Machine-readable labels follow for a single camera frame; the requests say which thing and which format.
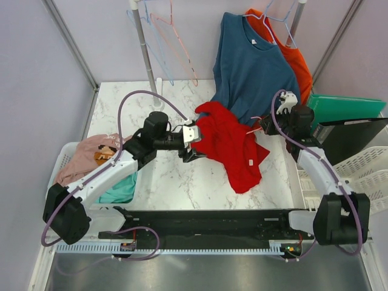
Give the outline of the red t shirt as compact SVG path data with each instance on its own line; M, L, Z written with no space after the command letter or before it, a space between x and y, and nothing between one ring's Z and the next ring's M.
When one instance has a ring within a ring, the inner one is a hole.
M256 142L250 127L239 123L232 112L216 101L199 105L195 113L205 116L196 122L202 138L192 143L192 148L224 166L235 193L246 193L258 185L262 178L259 165L270 151Z

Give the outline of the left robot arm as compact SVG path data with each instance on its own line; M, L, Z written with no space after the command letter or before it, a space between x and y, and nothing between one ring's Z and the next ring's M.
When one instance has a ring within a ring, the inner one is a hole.
M199 127L188 121L173 132L168 123L165 113L151 112L143 127L97 169L67 186L56 183L48 189L42 218L61 241L68 245L80 241L96 221L90 210L95 201L153 161L158 151L176 151L184 162L194 158L191 145L201 139Z

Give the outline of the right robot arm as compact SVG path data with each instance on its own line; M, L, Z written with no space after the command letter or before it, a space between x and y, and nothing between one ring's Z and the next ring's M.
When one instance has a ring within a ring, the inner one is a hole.
M321 246L356 244L367 240L370 199L355 192L337 174L319 142L310 134L312 109L294 105L271 109L271 116L261 121L268 135L281 135L286 149L310 176L321 201L315 212L292 210L278 223L283 238L293 238L300 230L313 235Z

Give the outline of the blue t shirt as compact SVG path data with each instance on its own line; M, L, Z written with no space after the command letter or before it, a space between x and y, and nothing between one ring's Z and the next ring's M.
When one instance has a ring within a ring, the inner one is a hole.
M215 65L216 92L220 102L242 124L266 116L274 94L281 89L301 97L296 75L278 45L260 37L246 17L224 13Z

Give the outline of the mint green t shirt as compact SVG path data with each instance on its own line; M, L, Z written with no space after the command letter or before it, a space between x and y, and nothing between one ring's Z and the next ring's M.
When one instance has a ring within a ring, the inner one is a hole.
M96 203L99 204L127 204L133 200L136 188L137 173L129 175L108 189Z

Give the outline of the orange t shirt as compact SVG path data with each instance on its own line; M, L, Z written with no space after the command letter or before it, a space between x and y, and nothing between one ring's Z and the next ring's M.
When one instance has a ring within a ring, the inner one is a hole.
M247 15L247 20L250 26L257 32L258 35L260 35L260 37L268 42L273 42L273 40L276 41L283 57L295 73L301 94L301 103L306 105L312 89L313 79L300 50L298 48L286 47L282 44L273 32L270 21L267 18L265 21L262 19L259 20L262 16L260 11L250 8L246 11L245 15Z

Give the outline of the blue hanger holding shirts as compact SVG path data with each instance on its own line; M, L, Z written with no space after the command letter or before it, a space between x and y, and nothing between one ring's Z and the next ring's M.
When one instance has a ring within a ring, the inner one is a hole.
M296 30L304 4L301 1L256 1L255 8L261 8L284 46L297 49Z

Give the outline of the green binder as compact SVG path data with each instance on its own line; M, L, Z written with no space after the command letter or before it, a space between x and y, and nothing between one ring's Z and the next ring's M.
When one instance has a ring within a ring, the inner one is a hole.
M376 118L386 102L379 99L333 95L310 95L307 106L314 111L314 124L346 119Z

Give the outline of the black binder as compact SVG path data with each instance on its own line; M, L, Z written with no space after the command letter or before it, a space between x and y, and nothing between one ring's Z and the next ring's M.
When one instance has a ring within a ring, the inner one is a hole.
M313 131L331 165L356 155L387 125L387 118L321 122Z

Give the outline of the white slotted tray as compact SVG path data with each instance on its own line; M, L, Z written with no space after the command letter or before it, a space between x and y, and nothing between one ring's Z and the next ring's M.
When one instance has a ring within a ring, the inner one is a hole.
M357 193L370 199L370 214L387 210L387 147L375 146L362 150L334 166L337 174ZM292 194L296 208L314 212L321 197L310 176L296 166L296 185Z

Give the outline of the white plastic laundry basket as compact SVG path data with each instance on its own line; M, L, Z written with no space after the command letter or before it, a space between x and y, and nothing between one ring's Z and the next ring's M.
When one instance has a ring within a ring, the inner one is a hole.
M55 166L52 172L52 175L50 177L48 186L51 187L54 183L54 179L58 172L70 161L72 156L75 153L76 146L79 144L79 142L69 142L66 145L64 145L60 151L59 156L57 157L57 160L55 162ZM100 204L104 206L115 206L115 205L121 205L121 204Z

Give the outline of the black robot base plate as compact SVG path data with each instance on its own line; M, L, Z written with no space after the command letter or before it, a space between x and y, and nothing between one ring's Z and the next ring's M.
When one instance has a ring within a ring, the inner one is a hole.
M267 249L270 241L310 241L289 226L288 209L271 210L124 210L126 233L100 232L100 239L132 239L140 249Z

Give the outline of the aluminium frame post right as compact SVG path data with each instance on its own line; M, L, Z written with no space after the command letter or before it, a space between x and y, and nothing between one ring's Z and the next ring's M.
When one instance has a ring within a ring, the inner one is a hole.
M332 39L330 40L329 45L324 51L324 54L322 55L322 58L320 59L313 73L313 76L312 76L313 85L315 85L318 82L319 77L321 76L328 62L332 58L335 50L337 49L337 46L341 42L343 36L347 32L348 28L350 27L352 21L356 17L356 14L358 13L359 9L362 7L363 3L364 3L364 0L353 0L350 3L349 8L347 9L344 17L342 18L336 32L334 33Z

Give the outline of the aluminium frame post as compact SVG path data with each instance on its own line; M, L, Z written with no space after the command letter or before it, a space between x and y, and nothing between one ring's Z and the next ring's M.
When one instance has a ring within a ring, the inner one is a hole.
M88 83L93 88L94 92L97 92L99 89L99 84L96 78L93 76L93 73L87 64L84 56L82 55L70 29L68 28L59 8L57 7L55 1L53 0L42 0L45 8L47 9L49 15L51 16L53 22L55 23L58 31L60 32L63 40L67 44L71 54L73 55L75 61L78 63L81 71L83 72L85 78L88 80Z
M342 18L336 32L334 33L332 39L330 40L329 45L324 51L324 54L322 55L322 58L320 59L313 73L313 76L312 76L313 85L315 85L318 82L319 77L321 76L328 62L332 58L335 50L337 49L337 46L341 42L343 36L347 32L348 28L350 27L352 21L356 17L356 14L358 13L359 9L362 7L363 3L364 3L364 0L353 0L350 3L349 8L347 9L344 17Z

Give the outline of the aluminium frame post left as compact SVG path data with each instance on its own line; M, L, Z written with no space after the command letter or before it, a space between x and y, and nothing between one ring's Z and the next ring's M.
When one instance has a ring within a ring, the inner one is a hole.
M83 72L85 78L88 80L88 83L93 88L94 92L97 92L99 89L99 84L96 78L93 76L93 73L87 64L84 56L82 55L70 29L68 28L59 8L57 7L55 1L53 0L42 0L45 8L47 9L49 15L51 16L53 22L55 23L58 31L60 32L63 40L67 44L71 54L73 55L75 61L78 63L81 71Z

